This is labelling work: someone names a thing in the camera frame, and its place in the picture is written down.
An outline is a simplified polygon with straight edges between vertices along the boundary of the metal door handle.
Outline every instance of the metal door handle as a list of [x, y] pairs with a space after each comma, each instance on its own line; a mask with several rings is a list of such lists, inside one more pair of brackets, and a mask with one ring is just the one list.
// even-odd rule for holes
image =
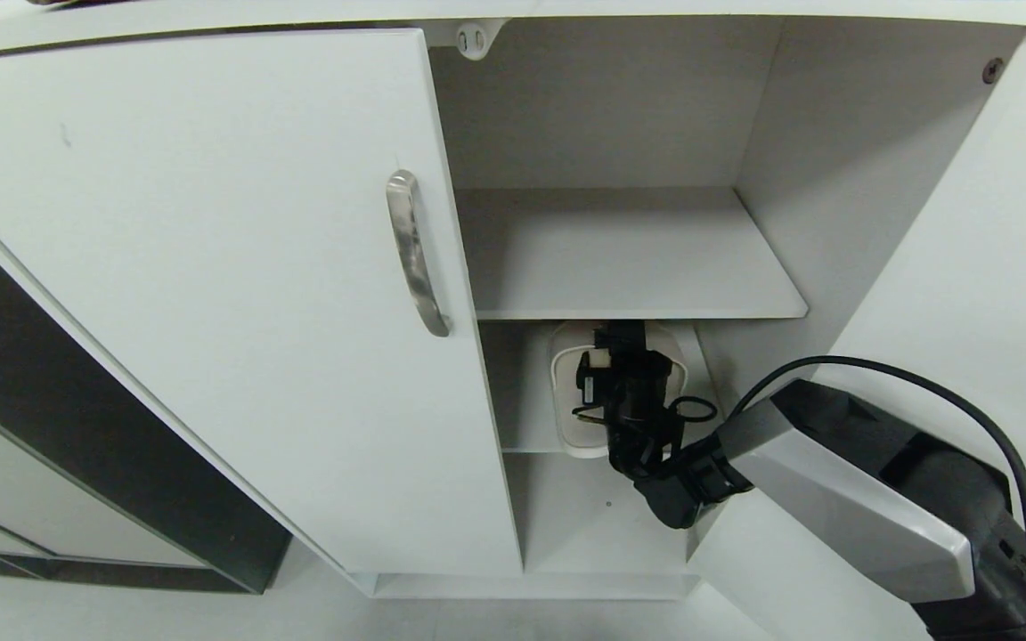
[[398, 258], [402, 261], [402, 273], [406, 276], [410, 296], [415, 297], [415, 308], [427, 329], [435, 336], [448, 336], [449, 326], [438, 309], [435, 289], [430, 285], [430, 271], [427, 256], [422, 252], [419, 239], [419, 224], [415, 219], [415, 189], [419, 178], [404, 169], [399, 169], [387, 179], [387, 208], [390, 210], [390, 225], [395, 229], [395, 243], [398, 244]]

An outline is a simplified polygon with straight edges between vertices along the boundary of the cabinet back panel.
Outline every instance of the cabinet back panel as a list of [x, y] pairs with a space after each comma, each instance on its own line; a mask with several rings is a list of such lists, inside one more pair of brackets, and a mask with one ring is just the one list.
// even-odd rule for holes
[[732, 186], [781, 17], [551, 17], [430, 50], [456, 188]]

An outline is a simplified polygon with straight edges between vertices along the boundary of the cabinet side panel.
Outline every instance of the cabinet side panel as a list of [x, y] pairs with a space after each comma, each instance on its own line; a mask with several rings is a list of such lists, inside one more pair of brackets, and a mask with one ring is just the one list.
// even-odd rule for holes
[[1023, 29], [788, 17], [736, 183], [810, 305], [797, 320], [710, 320], [727, 406], [771, 369], [826, 353], [948, 166]]

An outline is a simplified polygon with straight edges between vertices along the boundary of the open cabinet door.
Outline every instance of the open cabinet door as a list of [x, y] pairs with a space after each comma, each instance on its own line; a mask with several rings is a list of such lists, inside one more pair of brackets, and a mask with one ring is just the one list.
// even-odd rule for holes
[[0, 57], [1, 261], [343, 568], [520, 573], [419, 30]]
[[[1026, 38], [830, 354], [955, 390], [1000, 423], [1026, 463]], [[972, 419], [908, 383], [840, 366], [814, 379], [1009, 469]], [[725, 507], [701, 548], [705, 579], [779, 638], [929, 640], [907, 604], [756, 492]]]

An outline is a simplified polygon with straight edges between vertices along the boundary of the cabinet top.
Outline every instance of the cabinet top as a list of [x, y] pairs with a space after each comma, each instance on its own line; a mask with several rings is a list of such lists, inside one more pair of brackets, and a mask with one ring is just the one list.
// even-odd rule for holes
[[130, 0], [52, 7], [0, 0], [0, 52], [272, 25], [626, 15], [877, 16], [1026, 26], [1026, 0]]

